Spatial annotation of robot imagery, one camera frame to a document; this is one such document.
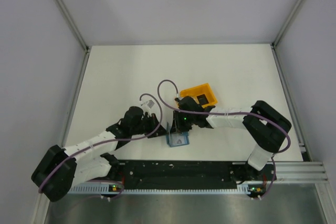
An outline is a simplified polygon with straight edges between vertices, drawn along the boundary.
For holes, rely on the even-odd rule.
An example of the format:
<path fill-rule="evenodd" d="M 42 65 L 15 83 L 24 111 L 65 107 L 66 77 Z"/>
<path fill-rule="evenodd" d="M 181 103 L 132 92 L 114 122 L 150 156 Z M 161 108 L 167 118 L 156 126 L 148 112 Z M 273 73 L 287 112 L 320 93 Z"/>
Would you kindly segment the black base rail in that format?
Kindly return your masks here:
<path fill-rule="evenodd" d="M 120 160 L 112 172 L 125 189 L 235 189 L 241 182 L 270 182 L 274 168 L 245 162 Z"/>

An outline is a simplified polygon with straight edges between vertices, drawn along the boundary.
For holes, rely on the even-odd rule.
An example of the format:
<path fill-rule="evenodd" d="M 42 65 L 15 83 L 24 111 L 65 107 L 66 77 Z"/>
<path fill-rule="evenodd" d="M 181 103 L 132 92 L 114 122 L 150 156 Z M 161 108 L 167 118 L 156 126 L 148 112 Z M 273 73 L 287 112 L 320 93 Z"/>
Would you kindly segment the yellow plastic bin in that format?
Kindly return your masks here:
<path fill-rule="evenodd" d="M 213 106 L 218 103 L 215 94 L 208 83 L 180 91 L 181 98 L 186 96 L 192 97 L 196 103 L 201 105 L 203 108 Z"/>

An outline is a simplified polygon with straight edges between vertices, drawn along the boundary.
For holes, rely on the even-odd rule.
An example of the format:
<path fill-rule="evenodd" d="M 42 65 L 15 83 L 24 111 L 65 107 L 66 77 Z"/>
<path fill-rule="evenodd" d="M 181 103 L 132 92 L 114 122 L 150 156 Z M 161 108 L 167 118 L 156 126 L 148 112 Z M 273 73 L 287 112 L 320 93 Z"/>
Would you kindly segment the blue leather card holder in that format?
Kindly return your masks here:
<path fill-rule="evenodd" d="M 188 132 L 171 133 L 171 129 L 172 127 L 169 125 L 169 123 L 167 123 L 166 143 L 169 147 L 180 147 L 190 144 Z"/>

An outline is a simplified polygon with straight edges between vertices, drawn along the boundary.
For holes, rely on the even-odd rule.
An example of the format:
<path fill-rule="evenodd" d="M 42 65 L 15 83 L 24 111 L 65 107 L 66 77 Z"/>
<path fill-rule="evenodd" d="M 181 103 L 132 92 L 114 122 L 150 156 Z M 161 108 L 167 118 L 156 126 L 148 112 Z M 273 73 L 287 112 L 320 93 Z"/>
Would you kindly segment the left aluminium frame post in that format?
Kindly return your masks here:
<path fill-rule="evenodd" d="M 65 4 L 64 0 L 54 0 L 57 8 L 59 9 L 63 19 L 65 20 L 67 26 L 69 27 L 70 31 L 74 35 L 76 41 L 79 43 L 81 48 L 84 52 L 87 52 L 89 50 L 89 46 L 85 42 L 82 34 L 80 33 L 79 28 L 77 27 L 67 5 Z"/>

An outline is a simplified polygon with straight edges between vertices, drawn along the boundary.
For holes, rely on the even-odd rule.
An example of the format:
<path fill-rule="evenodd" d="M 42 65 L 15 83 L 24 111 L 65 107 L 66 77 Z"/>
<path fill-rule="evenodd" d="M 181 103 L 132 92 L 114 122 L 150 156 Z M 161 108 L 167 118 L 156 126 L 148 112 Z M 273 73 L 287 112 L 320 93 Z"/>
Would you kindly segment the aluminium frame post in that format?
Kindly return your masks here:
<path fill-rule="evenodd" d="M 69 27 L 70 31 L 74 35 L 76 41 L 79 43 L 81 48 L 84 52 L 87 52 L 89 50 L 89 46 L 85 42 L 82 34 L 80 33 L 79 28 L 77 27 L 67 5 L 65 4 L 64 0 L 54 0 L 57 8 L 59 9 L 63 19 L 65 20 L 67 26 Z"/>
<path fill-rule="evenodd" d="M 281 41 L 283 40 L 284 36 L 288 32 L 289 28 L 291 27 L 292 23 L 295 21 L 297 15 L 299 14 L 300 10 L 302 9 L 306 0 L 296 0 L 295 4 L 293 5 L 290 13 L 288 14 L 285 22 L 281 26 L 277 36 L 275 37 L 274 41 L 272 42 L 271 46 L 273 49 L 276 49 Z"/>

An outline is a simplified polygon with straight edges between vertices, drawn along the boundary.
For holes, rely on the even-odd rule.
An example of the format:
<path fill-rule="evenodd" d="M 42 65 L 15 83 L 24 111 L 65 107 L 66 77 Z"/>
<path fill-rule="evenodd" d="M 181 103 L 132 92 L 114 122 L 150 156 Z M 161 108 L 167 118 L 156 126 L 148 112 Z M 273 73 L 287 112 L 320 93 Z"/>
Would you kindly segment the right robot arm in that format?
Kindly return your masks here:
<path fill-rule="evenodd" d="M 247 159 L 245 174 L 252 180 L 264 174 L 267 162 L 287 140 L 291 144 L 289 131 L 292 124 L 272 106 L 258 100 L 250 111 L 244 109 L 224 110 L 214 105 L 202 107 L 192 97 L 175 98 L 178 108 L 174 109 L 173 121 L 177 131 L 187 132 L 196 125 L 200 128 L 233 128 L 249 132 L 256 145 Z"/>

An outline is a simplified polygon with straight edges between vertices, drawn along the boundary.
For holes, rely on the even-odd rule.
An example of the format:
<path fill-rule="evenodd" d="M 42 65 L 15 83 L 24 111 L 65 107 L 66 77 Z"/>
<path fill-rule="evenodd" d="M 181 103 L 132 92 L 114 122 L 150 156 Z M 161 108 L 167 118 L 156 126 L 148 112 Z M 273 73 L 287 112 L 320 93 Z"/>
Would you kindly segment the silver card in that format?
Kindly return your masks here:
<path fill-rule="evenodd" d="M 172 137 L 171 140 L 171 145 L 172 146 L 183 146 L 183 145 L 188 145 L 188 137 L 184 135 L 177 135 Z"/>

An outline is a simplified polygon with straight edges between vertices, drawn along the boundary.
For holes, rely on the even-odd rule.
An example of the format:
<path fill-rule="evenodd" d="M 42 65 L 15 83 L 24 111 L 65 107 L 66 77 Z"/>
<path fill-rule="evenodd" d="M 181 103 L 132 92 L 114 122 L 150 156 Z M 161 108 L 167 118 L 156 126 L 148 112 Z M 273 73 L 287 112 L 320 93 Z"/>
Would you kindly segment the aluminium frame rail front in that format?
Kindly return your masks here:
<path fill-rule="evenodd" d="M 277 184 L 319 184 L 328 181 L 322 162 L 276 162 Z"/>

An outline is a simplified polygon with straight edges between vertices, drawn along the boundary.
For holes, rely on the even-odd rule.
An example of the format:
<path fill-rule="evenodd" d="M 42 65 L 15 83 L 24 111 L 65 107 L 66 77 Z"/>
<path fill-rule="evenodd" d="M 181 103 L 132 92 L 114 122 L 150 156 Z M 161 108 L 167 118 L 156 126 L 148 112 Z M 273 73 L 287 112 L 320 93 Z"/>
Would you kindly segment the right aluminium frame post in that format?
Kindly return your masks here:
<path fill-rule="evenodd" d="M 281 26 L 277 36 L 275 37 L 274 41 L 272 42 L 271 46 L 273 49 L 276 49 L 281 41 L 283 40 L 284 36 L 288 32 L 289 28 L 291 27 L 292 23 L 295 21 L 297 15 L 299 14 L 300 10 L 302 9 L 306 0 L 296 0 L 295 4 L 293 5 L 290 13 L 288 14 L 285 22 Z"/>

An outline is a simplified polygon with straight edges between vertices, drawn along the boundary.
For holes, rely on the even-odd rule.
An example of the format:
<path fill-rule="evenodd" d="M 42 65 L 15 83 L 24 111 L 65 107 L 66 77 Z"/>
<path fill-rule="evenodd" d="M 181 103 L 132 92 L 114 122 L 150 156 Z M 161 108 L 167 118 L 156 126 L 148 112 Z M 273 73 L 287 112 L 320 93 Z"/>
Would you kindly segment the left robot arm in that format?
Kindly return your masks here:
<path fill-rule="evenodd" d="M 78 184 L 98 177 L 116 179 L 119 168 L 113 155 L 115 150 L 131 141 L 166 134 L 161 116 L 132 106 L 117 123 L 91 139 L 68 147 L 50 147 L 32 173 L 31 180 L 40 194 L 57 202 Z"/>

